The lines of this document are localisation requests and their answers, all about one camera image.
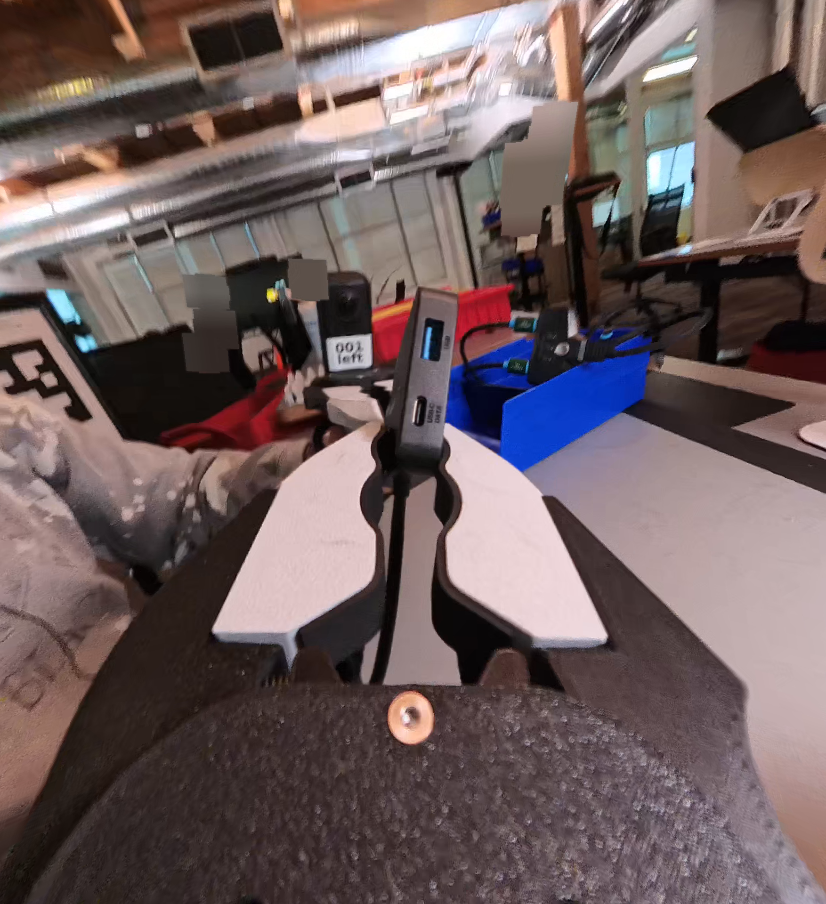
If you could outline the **red plastic bin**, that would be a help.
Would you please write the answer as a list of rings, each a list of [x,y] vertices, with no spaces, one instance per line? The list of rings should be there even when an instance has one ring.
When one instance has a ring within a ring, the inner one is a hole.
[[[511,286],[465,290],[459,295],[459,308],[455,330],[458,342],[470,329],[483,324],[510,321]],[[377,307],[373,311],[373,360],[375,365],[385,365],[397,358],[413,297],[391,305]]]

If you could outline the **wood top office desk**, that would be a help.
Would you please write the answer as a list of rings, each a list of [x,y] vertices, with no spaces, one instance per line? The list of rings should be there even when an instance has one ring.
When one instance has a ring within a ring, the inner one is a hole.
[[[726,282],[792,277],[802,292],[799,319],[807,318],[811,284],[797,258],[802,232],[796,227],[693,242],[604,269],[601,276],[633,284],[662,273],[667,282],[694,285],[701,309],[709,316],[701,327],[697,359],[714,364],[719,356],[721,286]]]

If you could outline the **bright light panel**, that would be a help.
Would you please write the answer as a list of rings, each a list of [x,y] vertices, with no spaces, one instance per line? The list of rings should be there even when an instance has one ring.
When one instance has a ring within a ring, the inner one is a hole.
[[[643,84],[656,83],[689,74],[694,69],[696,62],[698,62],[698,56],[692,54],[672,61],[658,63],[645,71]]]

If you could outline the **person's grey patterned clothing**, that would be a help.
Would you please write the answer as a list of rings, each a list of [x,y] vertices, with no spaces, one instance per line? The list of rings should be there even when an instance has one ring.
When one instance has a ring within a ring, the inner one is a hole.
[[[0,394],[0,855],[132,615],[121,567],[104,560],[170,560],[190,471]]]

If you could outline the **small black tilted board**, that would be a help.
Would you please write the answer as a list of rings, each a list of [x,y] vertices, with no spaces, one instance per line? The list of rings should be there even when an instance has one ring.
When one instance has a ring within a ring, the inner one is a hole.
[[[724,98],[706,119],[740,152],[739,185],[758,208],[749,235],[800,230],[826,182],[826,124],[793,72],[782,69]]]

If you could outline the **black office chair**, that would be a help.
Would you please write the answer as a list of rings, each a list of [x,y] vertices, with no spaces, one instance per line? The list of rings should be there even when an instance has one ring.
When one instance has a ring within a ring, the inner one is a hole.
[[[649,194],[640,229],[642,257],[664,253],[677,247],[680,212],[685,185]]]

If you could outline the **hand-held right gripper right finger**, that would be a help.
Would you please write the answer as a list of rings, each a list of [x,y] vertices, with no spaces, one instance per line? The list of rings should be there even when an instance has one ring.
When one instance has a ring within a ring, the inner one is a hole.
[[[542,492],[514,465],[445,428],[437,595],[521,649],[588,649],[608,632]]]

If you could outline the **wooden post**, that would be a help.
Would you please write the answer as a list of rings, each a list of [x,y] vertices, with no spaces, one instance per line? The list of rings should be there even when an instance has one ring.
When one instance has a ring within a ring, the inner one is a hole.
[[[548,40],[553,56],[557,98],[577,103],[567,182],[578,184],[591,175],[591,159],[588,147],[585,86],[581,71],[583,44],[577,2],[559,3],[550,20]],[[578,202],[577,214],[585,240],[582,264],[588,317],[592,318],[599,310],[601,294],[599,247],[593,226],[592,202]]]

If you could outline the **metal air vent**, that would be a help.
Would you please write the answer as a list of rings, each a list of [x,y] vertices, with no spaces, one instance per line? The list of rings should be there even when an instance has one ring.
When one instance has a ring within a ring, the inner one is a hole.
[[[181,40],[203,79],[272,67],[293,55],[277,2],[243,2],[181,18]]]

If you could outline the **silver air duct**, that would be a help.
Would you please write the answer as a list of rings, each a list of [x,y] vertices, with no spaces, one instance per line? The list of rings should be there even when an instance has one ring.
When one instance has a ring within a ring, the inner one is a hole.
[[[191,67],[0,112],[0,246],[183,220],[345,164],[408,154],[470,104],[447,66],[334,73],[284,61],[204,80]]]

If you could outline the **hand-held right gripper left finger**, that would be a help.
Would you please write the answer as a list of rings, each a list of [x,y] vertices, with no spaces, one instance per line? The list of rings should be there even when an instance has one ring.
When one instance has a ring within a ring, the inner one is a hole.
[[[382,424],[365,424],[283,481],[213,624],[217,640],[365,645],[377,634],[382,434]]]

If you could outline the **framed marker sign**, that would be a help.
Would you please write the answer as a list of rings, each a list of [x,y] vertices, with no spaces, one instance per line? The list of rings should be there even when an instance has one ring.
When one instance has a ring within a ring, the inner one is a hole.
[[[124,437],[45,294],[0,297],[0,395]]]

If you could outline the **person's left hand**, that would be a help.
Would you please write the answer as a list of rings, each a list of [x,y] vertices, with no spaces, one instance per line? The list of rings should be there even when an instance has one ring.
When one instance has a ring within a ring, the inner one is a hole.
[[[306,460],[322,449],[329,422],[322,411],[296,405],[279,410],[275,426],[278,428],[278,439],[301,442]]]

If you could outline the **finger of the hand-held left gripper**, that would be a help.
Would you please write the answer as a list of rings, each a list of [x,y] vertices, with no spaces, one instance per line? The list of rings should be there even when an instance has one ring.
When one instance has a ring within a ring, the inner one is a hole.
[[[334,426],[364,426],[384,423],[379,401],[369,394],[327,395],[326,415]]]

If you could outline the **blue plastic bin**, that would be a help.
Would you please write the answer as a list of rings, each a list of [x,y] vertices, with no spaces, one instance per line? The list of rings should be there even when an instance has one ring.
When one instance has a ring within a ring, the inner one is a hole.
[[[649,344],[624,330],[590,333],[577,365],[532,387],[526,374],[533,332],[477,357],[459,342],[461,363],[452,369],[447,423],[520,471],[539,464],[645,398]]]

